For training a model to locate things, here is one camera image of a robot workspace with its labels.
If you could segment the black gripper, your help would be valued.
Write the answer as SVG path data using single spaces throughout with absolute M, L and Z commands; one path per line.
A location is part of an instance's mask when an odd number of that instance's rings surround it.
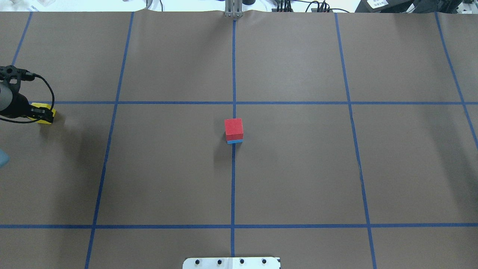
M 48 107 L 31 106 L 24 95 L 13 90 L 1 90 L 0 114 L 6 118 L 28 118 L 37 122 L 53 122 L 55 114 Z

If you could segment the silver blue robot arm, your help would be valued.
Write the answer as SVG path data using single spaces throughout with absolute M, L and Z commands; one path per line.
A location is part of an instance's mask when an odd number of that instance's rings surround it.
M 51 103 L 31 103 L 19 92 L 18 84 L 1 81 L 1 121 L 13 124 L 52 124 L 56 114 L 55 94 L 45 82 L 51 94 Z

